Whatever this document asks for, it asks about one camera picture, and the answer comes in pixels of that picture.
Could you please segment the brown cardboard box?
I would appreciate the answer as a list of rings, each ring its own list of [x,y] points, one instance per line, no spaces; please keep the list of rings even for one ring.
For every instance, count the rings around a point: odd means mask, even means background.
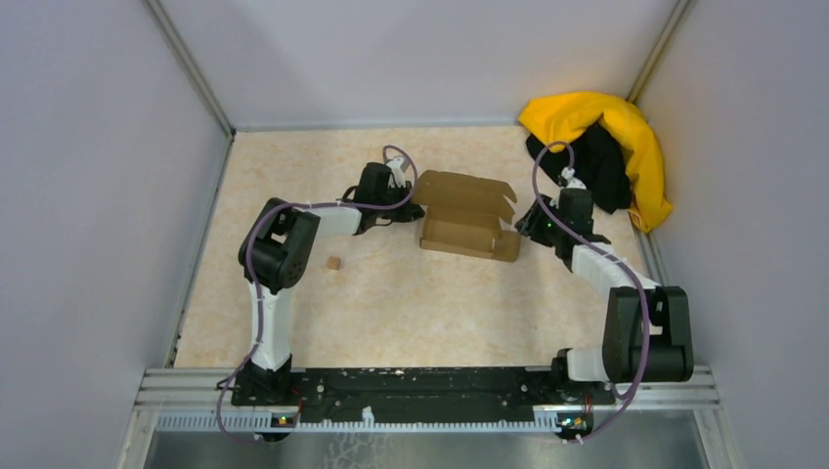
[[[513,263],[521,235],[511,228],[517,196],[505,181],[427,170],[412,202],[425,208],[419,247]]]

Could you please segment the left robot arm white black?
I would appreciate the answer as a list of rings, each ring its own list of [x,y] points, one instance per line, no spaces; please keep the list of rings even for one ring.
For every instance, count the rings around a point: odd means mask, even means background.
[[[365,166],[357,186],[334,202],[268,200],[239,251],[252,302],[251,350],[233,377],[234,405],[283,405],[293,390],[290,350],[293,287],[306,272],[317,240],[362,235],[379,221],[411,223],[424,216],[411,201],[416,180],[403,156]]]

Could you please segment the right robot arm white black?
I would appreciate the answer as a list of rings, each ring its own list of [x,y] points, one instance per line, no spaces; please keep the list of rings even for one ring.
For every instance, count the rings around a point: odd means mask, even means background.
[[[553,249],[575,276],[607,301],[599,345],[560,350],[553,358],[552,394],[576,402],[589,383],[685,382],[693,374],[690,309],[686,292],[639,273],[604,235],[594,232],[590,191],[539,193],[515,229]]]

